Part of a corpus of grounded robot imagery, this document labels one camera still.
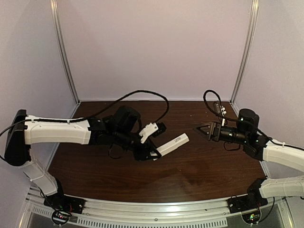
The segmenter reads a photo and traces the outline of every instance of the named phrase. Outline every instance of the wooden surface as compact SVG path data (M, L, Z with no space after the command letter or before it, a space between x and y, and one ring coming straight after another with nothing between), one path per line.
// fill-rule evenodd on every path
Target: wooden surface
M110 102L83 102L75 117L93 114ZM165 110L164 102L121 102L100 117L113 114L119 105L129 105L142 115L142 123L155 120ZM235 117L224 103L228 116ZM209 142L193 131L204 122L217 121L203 102L170 102L162 119L167 131L153 138L157 146L182 133L190 139L157 161L134 161L131 152L121 159L108 157L107 146L62 143L49 172L57 177L65 194L100 200L127 202L185 202L244 194L256 179L264 177L258 161L244 152L227 152L223 142ZM119 154L121 150L113 147Z

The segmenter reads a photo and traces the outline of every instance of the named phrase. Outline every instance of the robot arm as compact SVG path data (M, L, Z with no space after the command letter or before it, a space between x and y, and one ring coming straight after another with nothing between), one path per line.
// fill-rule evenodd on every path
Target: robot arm
M239 111L237 127L225 126L222 123L210 122L194 130L207 140L237 143L250 157L267 162L279 163L304 172L304 151L285 145L257 133L259 116L252 110ZM282 179L257 179L247 190L248 195L242 199L246 208L256 208L257 204L267 204L269 197L304 197L304 176Z
M62 211L82 212L84 200L65 196L61 183L51 176L37 158L29 154L34 143L78 143L86 145L118 145L133 152L134 159L158 159L188 142L185 134L156 148L150 136L156 137L166 130L163 123L150 123L140 132L132 132L140 122L140 114L121 106L114 115L75 121L73 119L46 119L27 115L19 110L9 130L5 161L20 168L35 183L46 198L45 205Z

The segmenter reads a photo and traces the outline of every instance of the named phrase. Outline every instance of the lavender wall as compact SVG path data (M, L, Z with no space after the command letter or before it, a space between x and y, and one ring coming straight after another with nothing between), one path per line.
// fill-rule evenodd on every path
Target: lavender wall
M0 129L23 108L29 114L69 117L74 102L58 50L49 0L0 0ZM3 155L6 135L0 138ZM46 165L53 144L32 147ZM29 181L0 160L1 227L17 226Z
M231 97L251 0L65 0L60 21L80 100L150 89L171 100ZM153 99L147 95L131 99Z

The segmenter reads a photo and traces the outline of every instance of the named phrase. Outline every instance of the black connector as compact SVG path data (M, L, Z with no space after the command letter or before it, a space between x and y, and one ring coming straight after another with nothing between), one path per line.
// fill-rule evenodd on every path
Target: black connector
M222 115L221 106L218 101L213 102L213 109L217 114Z
M158 130L152 134L154 138L156 138L157 136L159 136L160 134L164 133L167 130L167 127L163 122L157 123L156 125L158 127Z

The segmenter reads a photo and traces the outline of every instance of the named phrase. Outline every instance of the black bracket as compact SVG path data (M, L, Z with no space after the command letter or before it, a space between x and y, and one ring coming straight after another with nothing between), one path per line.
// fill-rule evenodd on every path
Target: black bracket
M76 197L64 196L65 202L67 205L71 205L72 213L82 214L84 208L85 200ZM43 204L50 207L49 202L45 199Z
M258 203L256 205L252 205L252 203L249 202L250 199L248 195L232 197L227 200L228 208L231 214L258 208ZM259 201L260 207L265 206L267 204L268 204L267 199L262 198Z

